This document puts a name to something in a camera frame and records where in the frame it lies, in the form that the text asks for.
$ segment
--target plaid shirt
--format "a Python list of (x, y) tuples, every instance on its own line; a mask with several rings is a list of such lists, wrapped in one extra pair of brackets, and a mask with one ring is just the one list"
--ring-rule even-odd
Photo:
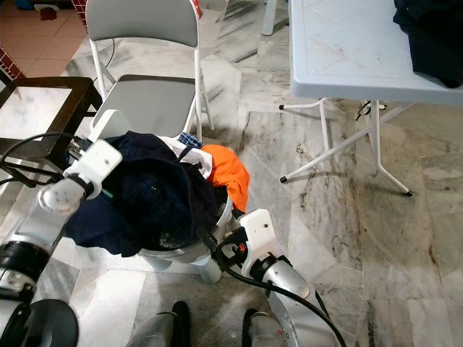
[(195, 135), (191, 135), (186, 132), (180, 134), (179, 142), (183, 143), (186, 146), (193, 146), (198, 150), (204, 147), (203, 143), (200, 140), (198, 140)]

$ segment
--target chair seat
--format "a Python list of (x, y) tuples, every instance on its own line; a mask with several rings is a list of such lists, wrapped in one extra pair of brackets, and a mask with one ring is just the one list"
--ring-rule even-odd
[(176, 137), (185, 128), (194, 97), (194, 79), (124, 75), (98, 110), (94, 124), (104, 111), (116, 109), (134, 132)]

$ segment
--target robotic arm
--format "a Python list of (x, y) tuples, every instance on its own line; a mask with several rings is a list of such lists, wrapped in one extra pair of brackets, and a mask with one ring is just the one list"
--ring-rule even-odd
[(65, 172), (64, 179), (38, 191), (37, 200), (0, 246), (0, 346), (25, 346), (33, 318), (30, 302), (37, 281), (61, 239), (67, 219), (122, 161), (98, 140)]
[[(36, 283), (61, 239), (62, 226), (84, 199), (97, 197), (103, 180), (122, 161), (121, 154), (97, 140), (65, 172), (64, 178), (38, 191), (27, 215), (17, 222), (0, 246), (0, 346), (25, 346), (33, 312), (30, 302)], [(256, 210), (239, 220), (241, 228), (223, 244), (233, 244), (235, 255), (226, 267), (239, 265), (246, 278), (271, 283), (323, 310), (315, 289), (290, 265), (277, 257), (276, 237), (267, 210)], [(209, 233), (201, 237), (214, 257), (223, 259), (221, 246)], [(333, 347), (331, 328), (318, 315), (285, 295), (271, 291), (267, 297), (279, 320), (279, 340), (291, 347)], [(256, 320), (254, 334), (275, 332), (275, 325)]]

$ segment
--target gray folding chair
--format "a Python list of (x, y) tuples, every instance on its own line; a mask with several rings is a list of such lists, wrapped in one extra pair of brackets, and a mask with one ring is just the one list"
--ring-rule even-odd
[[(213, 130), (209, 102), (200, 66), (200, 31), (191, 0), (88, 0), (87, 26), (103, 105), (91, 129), (104, 111), (121, 110), (135, 132), (176, 137), (189, 132), (195, 109), (197, 137), (202, 138), (201, 94)], [(117, 81), (98, 57), (97, 40), (154, 38), (195, 49), (195, 78), (124, 75)], [(103, 74), (113, 83), (105, 93)]]

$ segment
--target folding table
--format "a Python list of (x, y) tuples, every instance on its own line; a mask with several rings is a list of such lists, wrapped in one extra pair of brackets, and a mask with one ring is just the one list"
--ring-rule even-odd
[[(379, 172), (412, 196), (381, 165), (380, 125), (413, 103), (463, 106), (463, 87), (449, 89), (433, 77), (413, 72), (408, 36), (392, 20), (395, 11), (393, 0), (290, 0), (291, 92), (321, 99), (310, 105), (281, 105), (280, 109), (320, 106), (325, 152), (281, 177), (281, 183), (370, 133)], [(326, 98), (371, 100), (371, 125), (329, 148), (323, 112)], [(380, 117), (379, 100), (400, 103)]]

